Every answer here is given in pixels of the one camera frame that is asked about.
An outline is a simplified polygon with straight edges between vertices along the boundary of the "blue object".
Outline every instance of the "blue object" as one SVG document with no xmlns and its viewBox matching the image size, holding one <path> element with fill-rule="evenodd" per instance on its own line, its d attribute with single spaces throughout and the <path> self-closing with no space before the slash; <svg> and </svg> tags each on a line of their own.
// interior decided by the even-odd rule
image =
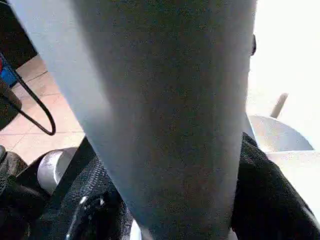
<svg viewBox="0 0 320 240">
<path fill-rule="evenodd" d="M 17 82 L 16 76 L 10 71 L 7 66 L 3 66 L 0 77 L 6 84 L 8 84 L 8 86 L 12 86 Z"/>
<path fill-rule="evenodd" d="M 8 85 L 13 86 L 17 82 L 17 77 L 13 73 L 11 66 L 8 64 L 4 56 L 0 53 L 0 62 L 2 63 L 2 70 L 0 70 L 0 77 Z"/>
</svg>

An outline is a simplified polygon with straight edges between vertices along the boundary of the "black cable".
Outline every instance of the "black cable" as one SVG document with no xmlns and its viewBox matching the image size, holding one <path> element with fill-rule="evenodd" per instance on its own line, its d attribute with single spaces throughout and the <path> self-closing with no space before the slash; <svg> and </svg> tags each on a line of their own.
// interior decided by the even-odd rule
<svg viewBox="0 0 320 240">
<path fill-rule="evenodd" d="M 49 122 L 51 124 L 51 131 L 48 131 L 45 129 L 40 123 L 38 123 L 36 120 L 34 120 L 32 117 L 30 117 L 28 114 L 26 114 L 24 111 L 22 111 L 19 107 L 17 107 L 13 102 L 9 100 L 6 96 L 4 96 L 2 93 L 0 93 L 0 98 L 5 100 L 13 109 L 18 111 L 21 115 L 23 115 L 26 119 L 28 119 L 30 122 L 32 122 L 34 125 L 36 125 L 39 129 L 41 129 L 44 133 L 53 136 L 56 133 L 56 123 L 54 118 L 52 117 L 51 113 L 49 112 L 48 108 L 44 103 L 35 95 L 35 93 L 28 87 L 28 85 L 22 80 L 21 76 L 14 70 L 12 67 L 7 63 L 6 59 L 0 52 L 0 57 L 2 60 L 2 63 L 5 64 L 9 70 L 15 75 L 17 81 L 21 84 L 21 86 L 26 90 L 26 92 L 35 100 L 35 102 L 42 108 L 42 110 L 45 112 L 46 116 L 49 119 Z"/>
</svg>

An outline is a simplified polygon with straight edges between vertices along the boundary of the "tiled floor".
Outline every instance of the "tiled floor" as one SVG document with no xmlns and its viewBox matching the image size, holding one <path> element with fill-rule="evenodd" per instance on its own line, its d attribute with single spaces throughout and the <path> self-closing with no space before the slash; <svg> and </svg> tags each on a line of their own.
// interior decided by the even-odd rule
<svg viewBox="0 0 320 240">
<path fill-rule="evenodd" d="M 0 131 L 0 144 L 19 154 L 27 164 L 50 150 L 79 146 L 83 130 L 41 58 L 34 57 L 17 72 L 51 112 L 57 133 L 46 135 L 19 114 Z M 12 90 L 21 100 L 22 110 L 50 130 L 47 116 L 22 86 L 17 83 Z"/>
</svg>

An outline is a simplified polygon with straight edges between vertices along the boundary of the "metal pole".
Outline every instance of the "metal pole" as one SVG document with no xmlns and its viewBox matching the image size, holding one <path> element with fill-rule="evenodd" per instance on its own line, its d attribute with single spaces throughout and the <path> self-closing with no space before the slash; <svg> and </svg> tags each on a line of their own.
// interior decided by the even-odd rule
<svg viewBox="0 0 320 240">
<path fill-rule="evenodd" d="M 11 0 L 145 239 L 225 239 L 253 0 Z"/>
</svg>

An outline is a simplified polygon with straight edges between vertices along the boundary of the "dark background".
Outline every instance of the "dark background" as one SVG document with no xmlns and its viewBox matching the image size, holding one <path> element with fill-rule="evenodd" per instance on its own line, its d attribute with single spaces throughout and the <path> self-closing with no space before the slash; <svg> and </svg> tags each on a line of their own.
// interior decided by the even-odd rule
<svg viewBox="0 0 320 240">
<path fill-rule="evenodd" d="M 3 3 L 0 3 L 0 52 L 14 69 L 37 55 L 13 11 Z"/>
</svg>

